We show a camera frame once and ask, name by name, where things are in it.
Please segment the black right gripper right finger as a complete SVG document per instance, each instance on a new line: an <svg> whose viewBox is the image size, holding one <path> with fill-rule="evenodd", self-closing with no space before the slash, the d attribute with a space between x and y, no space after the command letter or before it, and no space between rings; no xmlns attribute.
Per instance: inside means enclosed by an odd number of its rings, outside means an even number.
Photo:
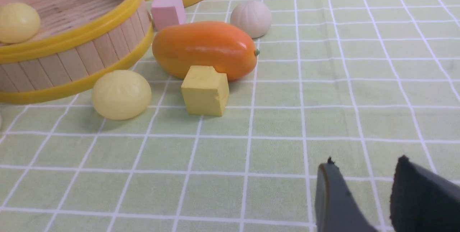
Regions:
<svg viewBox="0 0 460 232"><path fill-rule="evenodd" d="M460 188L401 156L390 195L390 220L396 232L458 232Z"/></svg>

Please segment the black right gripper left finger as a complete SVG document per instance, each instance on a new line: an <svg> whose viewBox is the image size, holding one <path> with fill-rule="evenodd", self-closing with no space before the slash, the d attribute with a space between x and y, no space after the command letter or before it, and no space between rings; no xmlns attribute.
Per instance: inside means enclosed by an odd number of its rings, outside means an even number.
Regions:
<svg viewBox="0 0 460 232"><path fill-rule="evenodd" d="M376 232L355 202L331 157L317 171L315 196L318 232Z"/></svg>

